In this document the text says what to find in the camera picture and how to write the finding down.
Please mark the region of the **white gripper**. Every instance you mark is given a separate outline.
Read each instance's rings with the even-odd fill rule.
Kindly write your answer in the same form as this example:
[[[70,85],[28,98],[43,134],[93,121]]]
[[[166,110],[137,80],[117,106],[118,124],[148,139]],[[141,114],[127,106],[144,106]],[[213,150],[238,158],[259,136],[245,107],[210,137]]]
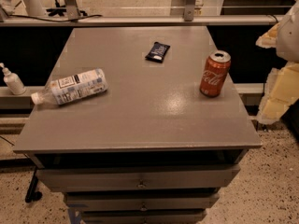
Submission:
[[[281,69],[273,68],[266,80],[256,119],[268,125],[279,121],[299,99],[299,1],[255,45],[276,48],[277,56],[288,61]]]

